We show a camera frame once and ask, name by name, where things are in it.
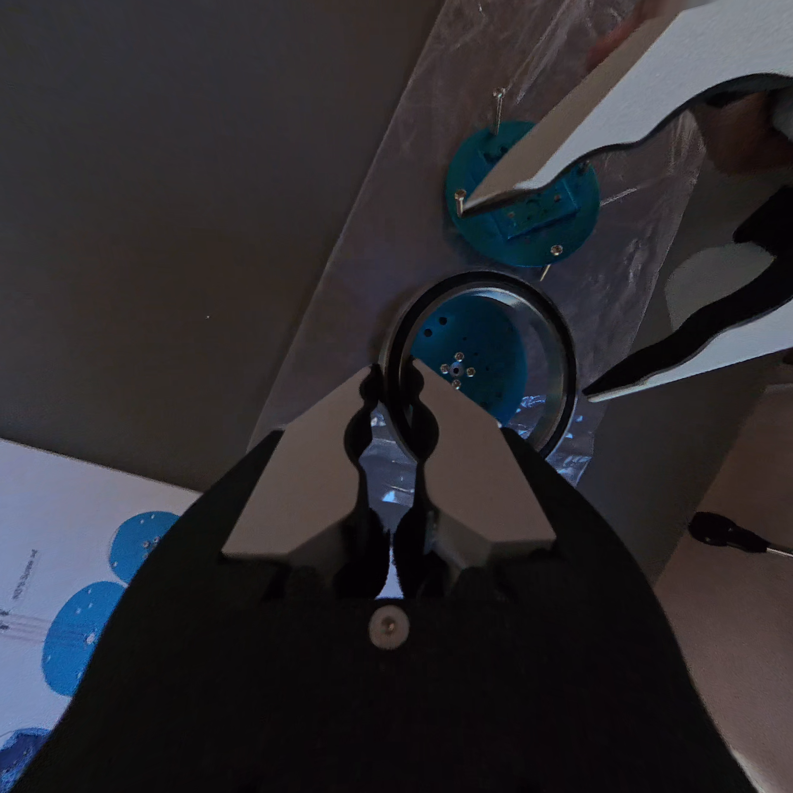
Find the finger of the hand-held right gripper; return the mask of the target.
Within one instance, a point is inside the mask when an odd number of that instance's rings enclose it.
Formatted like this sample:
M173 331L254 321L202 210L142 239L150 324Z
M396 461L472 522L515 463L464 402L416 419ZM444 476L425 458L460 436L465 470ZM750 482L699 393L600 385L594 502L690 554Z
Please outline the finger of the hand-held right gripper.
M636 146L690 106L791 85L792 2L689 5L644 22L460 202L474 216L547 187L599 152Z
M717 338L671 338L627 356L583 389L590 402L609 401L702 373L785 351L792 343L792 188L781 187L734 231L729 243L757 243L776 256L778 336L738 332Z

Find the grey desk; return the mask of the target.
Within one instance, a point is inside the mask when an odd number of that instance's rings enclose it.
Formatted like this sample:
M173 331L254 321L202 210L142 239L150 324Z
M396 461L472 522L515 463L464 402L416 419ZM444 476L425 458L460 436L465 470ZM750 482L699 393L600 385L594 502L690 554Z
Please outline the grey desk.
M2 2L2 437L203 492L444 2Z

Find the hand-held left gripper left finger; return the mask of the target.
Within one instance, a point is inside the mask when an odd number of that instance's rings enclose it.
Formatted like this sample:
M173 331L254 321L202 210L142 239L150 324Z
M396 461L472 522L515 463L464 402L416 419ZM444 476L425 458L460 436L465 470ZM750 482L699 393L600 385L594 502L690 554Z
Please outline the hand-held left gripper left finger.
M366 366L276 433L225 558L310 568L342 598L382 591L390 539L361 463L382 387L380 367Z

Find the clear flat plastic bag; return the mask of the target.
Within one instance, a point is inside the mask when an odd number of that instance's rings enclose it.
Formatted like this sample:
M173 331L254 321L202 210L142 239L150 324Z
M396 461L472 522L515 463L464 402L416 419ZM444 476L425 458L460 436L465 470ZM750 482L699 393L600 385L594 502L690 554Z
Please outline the clear flat plastic bag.
M252 449L382 350L403 307L442 278L488 267L443 201L463 140L508 89L509 119L538 121L586 72L589 49L635 2L444 2L253 430ZM693 120L592 160L600 213L538 287L568 323L581 382L631 348L696 183Z

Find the blue round plate with bracket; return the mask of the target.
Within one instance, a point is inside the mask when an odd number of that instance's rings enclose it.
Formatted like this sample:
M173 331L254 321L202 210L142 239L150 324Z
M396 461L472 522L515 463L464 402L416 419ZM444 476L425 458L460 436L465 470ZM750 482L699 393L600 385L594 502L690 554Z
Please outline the blue round plate with bracket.
M596 172L579 163L541 191L486 213L456 216L455 190L472 193L533 126L506 121L497 136L488 128L475 132L455 153L446 176L447 209L462 238L485 258L515 268L543 268L555 244L564 252L554 263L570 257L591 236L600 213Z

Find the white instruction booklet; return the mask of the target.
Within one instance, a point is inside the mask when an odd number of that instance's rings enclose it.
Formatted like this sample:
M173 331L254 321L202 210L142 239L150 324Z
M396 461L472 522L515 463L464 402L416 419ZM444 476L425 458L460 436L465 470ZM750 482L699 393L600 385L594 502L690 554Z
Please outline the white instruction booklet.
M2 791L62 718L134 575L198 497L2 441Z

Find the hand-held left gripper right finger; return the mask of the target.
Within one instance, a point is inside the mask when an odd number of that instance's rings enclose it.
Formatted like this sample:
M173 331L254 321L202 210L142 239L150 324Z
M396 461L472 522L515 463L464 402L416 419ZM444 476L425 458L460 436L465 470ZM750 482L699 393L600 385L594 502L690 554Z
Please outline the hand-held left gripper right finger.
M496 419L418 359L403 370L413 504L393 539L405 598L442 596L468 569L550 550L549 519Z

